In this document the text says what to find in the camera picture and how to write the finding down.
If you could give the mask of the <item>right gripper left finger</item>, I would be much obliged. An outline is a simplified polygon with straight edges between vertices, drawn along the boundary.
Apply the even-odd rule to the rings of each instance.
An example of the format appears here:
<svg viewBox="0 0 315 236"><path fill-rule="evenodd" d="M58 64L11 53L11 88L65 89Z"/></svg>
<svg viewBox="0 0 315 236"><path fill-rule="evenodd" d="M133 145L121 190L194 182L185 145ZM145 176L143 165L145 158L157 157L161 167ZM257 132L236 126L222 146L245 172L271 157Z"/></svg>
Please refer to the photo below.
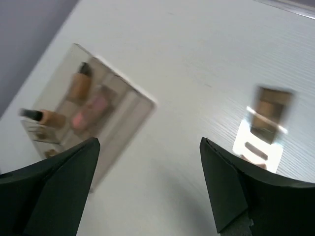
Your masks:
<svg viewBox="0 0 315 236"><path fill-rule="evenodd" d="M89 138L51 158L0 176L2 236L74 236L100 152Z"/></svg>

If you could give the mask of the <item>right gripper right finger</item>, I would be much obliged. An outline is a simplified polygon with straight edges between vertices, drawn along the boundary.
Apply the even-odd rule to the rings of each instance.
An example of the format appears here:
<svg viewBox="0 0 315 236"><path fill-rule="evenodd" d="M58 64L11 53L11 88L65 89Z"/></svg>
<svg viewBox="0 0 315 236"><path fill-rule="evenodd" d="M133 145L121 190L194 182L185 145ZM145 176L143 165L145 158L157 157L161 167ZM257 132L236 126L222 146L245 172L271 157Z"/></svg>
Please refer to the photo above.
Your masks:
<svg viewBox="0 0 315 236"><path fill-rule="evenodd" d="M200 155L220 235L314 235L313 183L269 172L207 138L201 139Z"/></svg>

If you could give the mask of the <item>brown eyeshadow palette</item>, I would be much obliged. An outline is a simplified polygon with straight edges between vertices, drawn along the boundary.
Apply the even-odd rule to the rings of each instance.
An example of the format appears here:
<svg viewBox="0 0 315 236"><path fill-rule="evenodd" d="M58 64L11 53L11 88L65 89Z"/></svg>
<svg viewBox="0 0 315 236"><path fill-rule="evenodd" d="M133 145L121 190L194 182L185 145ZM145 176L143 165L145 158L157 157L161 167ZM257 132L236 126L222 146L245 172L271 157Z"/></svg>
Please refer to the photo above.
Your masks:
<svg viewBox="0 0 315 236"><path fill-rule="evenodd" d="M295 97L288 88L258 86L238 128L232 151L240 158L276 173L288 134L286 122Z"/></svg>

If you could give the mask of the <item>round foundation bottle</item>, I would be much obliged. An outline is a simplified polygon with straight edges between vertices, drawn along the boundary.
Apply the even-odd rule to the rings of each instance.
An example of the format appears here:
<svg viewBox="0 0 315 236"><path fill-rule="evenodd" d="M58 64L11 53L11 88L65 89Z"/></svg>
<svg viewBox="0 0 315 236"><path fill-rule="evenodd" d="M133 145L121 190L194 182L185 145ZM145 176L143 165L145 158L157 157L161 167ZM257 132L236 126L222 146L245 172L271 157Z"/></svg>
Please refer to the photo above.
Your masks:
<svg viewBox="0 0 315 236"><path fill-rule="evenodd" d="M61 129L65 126L66 117L62 114L48 110L29 110L22 108L19 111L21 117L29 118L40 125Z"/></svg>

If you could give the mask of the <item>pink blush palette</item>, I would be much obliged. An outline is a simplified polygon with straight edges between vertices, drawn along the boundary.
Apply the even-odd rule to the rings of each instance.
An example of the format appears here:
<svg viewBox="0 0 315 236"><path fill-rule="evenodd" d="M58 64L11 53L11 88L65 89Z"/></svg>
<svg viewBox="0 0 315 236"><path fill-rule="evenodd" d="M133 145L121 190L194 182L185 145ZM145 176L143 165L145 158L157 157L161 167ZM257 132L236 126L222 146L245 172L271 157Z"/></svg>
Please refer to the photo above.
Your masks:
<svg viewBox="0 0 315 236"><path fill-rule="evenodd" d="M110 99L102 94L94 95L73 116L71 125L74 129L83 131L95 124L107 110Z"/></svg>

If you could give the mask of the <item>beige foundation tube black cap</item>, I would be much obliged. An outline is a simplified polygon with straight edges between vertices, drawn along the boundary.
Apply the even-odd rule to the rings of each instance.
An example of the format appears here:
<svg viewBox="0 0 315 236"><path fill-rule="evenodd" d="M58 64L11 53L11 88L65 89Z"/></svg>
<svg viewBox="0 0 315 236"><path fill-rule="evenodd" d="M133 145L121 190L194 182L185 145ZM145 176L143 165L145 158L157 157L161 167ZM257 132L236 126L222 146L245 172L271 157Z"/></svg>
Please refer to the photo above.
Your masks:
<svg viewBox="0 0 315 236"><path fill-rule="evenodd" d="M82 62L78 71L72 77L67 99L78 103L88 97L93 80L93 70L87 62Z"/></svg>

